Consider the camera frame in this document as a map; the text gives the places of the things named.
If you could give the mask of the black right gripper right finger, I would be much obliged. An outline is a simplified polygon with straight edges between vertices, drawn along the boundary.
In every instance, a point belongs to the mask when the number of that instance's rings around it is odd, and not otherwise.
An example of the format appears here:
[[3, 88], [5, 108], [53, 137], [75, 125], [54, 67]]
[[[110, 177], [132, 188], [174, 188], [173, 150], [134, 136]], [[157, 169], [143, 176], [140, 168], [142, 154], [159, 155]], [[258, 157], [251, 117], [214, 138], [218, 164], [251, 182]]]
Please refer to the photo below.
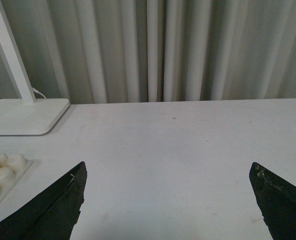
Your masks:
[[296, 186], [257, 162], [249, 179], [272, 238], [296, 240]]

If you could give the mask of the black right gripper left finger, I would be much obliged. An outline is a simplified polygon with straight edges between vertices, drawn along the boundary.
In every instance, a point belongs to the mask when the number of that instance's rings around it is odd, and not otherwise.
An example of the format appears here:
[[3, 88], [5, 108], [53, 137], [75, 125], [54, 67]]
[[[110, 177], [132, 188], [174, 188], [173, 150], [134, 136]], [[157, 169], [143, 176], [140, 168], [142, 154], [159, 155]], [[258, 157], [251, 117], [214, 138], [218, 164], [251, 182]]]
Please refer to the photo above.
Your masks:
[[80, 162], [0, 222], [0, 240], [68, 240], [80, 215], [87, 179]]

